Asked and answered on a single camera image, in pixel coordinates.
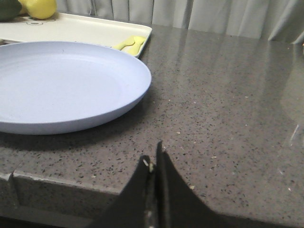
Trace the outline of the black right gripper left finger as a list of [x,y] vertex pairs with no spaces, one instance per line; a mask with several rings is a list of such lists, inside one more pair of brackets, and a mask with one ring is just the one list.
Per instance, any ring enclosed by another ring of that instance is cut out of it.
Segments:
[[91,228],[155,228],[157,207],[155,173],[146,155],[138,165],[120,195],[93,221]]

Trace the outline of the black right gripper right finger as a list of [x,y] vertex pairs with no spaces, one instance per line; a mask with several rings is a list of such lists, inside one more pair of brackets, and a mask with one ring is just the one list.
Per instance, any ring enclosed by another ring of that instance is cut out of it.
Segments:
[[161,228],[227,228],[228,223],[208,208],[184,182],[158,142],[156,192]]

